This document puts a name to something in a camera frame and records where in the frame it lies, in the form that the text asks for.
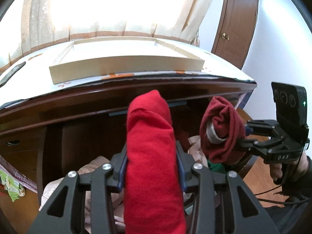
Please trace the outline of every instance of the white wall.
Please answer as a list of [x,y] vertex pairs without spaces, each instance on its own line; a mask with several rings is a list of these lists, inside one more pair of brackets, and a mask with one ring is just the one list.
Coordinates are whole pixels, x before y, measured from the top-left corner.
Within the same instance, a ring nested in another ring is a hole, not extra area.
[[212,0],[199,27],[200,48],[211,52],[216,38],[224,0]]
[[[259,0],[258,21],[242,70],[258,84],[244,108],[253,119],[275,119],[271,82],[291,83],[307,90],[307,123],[312,128],[312,33],[291,0]],[[312,146],[308,152],[312,155]]]

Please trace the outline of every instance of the drawer handle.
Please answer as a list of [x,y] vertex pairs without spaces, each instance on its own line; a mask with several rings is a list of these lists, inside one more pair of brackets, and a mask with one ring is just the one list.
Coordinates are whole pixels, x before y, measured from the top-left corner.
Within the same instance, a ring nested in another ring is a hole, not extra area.
[[17,146],[19,145],[19,140],[10,141],[5,143],[7,146]]

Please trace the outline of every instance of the door knob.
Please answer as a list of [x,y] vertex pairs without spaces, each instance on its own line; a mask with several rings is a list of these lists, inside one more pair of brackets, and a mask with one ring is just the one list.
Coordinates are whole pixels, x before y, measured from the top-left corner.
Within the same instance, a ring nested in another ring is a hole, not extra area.
[[223,34],[222,34],[222,38],[225,39],[225,40],[229,40],[229,39],[230,39],[230,36],[227,35],[227,34],[225,34],[225,33],[223,33]]

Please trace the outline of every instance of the wooden door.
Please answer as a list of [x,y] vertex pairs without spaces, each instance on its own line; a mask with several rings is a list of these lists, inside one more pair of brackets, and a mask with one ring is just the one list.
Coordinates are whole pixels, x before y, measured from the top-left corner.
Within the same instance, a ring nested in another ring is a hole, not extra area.
[[212,53],[241,69],[252,41],[257,11],[257,0],[224,0]]

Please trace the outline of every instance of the metal screw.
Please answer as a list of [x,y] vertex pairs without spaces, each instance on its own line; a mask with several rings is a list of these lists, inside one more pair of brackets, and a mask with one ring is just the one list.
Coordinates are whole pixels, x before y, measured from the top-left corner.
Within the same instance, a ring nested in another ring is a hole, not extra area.
[[236,178],[237,177],[237,172],[229,171],[229,173],[227,175],[229,175],[229,177],[231,177],[231,178]]
[[200,170],[200,169],[202,169],[202,164],[201,164],[201,163],[195,163],[195,164],[193,165],[193,167],[194,167],[194,169],[196,169],[196,170]]
[[75,171],[70,171],[70,172],[68,173],[68,176],[69,176],[70,178],[76,177],[76,175],[77,175],[77,172],[75,172]]
[[105,163],[102,165],[103,170],[109,170],[110,168],[112,168],[112,165],[110,163]]

